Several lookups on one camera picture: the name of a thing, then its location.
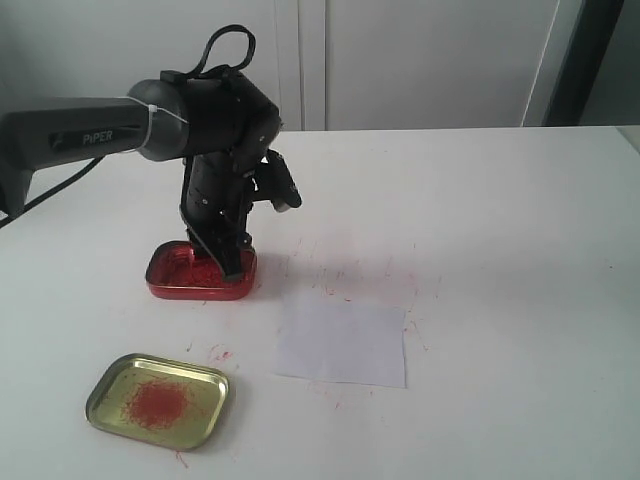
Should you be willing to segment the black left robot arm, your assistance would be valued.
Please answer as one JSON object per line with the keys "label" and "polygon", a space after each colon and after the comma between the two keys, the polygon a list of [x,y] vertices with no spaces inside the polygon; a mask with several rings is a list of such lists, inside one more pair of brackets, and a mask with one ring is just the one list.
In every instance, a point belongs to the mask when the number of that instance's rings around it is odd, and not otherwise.
{"label": "black left robot arm", "polygon": [[33,100],[1,116],[1,210],[21,215],[33,174],[45,168],[130,150],[154,162],[182,159],[189,239],[234,282],[252,247],[253,203],[300,204],[283,157],[270,147],[280,128],[278,108],[230,68],[209,79],[165,74],[125,97]]}

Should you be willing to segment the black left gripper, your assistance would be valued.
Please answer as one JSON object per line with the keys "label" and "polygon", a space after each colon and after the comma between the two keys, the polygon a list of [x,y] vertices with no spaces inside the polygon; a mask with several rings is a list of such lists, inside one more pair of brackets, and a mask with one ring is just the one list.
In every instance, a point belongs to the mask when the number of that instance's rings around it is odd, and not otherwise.
{"label": "black left gripper", "polygon": [[[240,281],[244,275],[244,268],[236,239],[218,238],[232,234],[233,226],[224,214],[218,212],[215,207],[199,204],[183,195],[180,200],[180,215],[186,226],[194,259],[204,260],[212,257],[220,267],[224,281]],[[202,233],[215,236],[207,242],[208,250],[201,239]]]}

